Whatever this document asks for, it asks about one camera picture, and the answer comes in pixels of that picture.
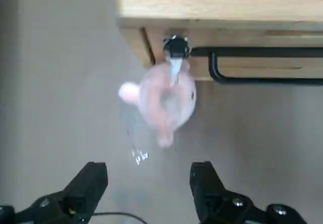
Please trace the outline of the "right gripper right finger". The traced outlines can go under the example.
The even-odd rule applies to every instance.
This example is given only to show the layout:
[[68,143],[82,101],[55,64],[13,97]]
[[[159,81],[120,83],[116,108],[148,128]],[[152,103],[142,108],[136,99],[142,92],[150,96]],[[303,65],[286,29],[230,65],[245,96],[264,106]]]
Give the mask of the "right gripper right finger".
[[190,188],[200,223],[306,223],[288,205],[261,210],[249,197],[226,189],[209,161],[192,163]]

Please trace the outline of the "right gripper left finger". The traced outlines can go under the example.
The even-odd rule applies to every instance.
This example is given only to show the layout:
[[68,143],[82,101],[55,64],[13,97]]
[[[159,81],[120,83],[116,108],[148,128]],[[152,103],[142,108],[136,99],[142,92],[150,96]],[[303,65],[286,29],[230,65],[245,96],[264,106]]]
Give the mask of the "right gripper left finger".
[[104,162],[88,162],[61,191],[36,199],[16,212],[1,205],[1,223],[89,223],[108,186]]

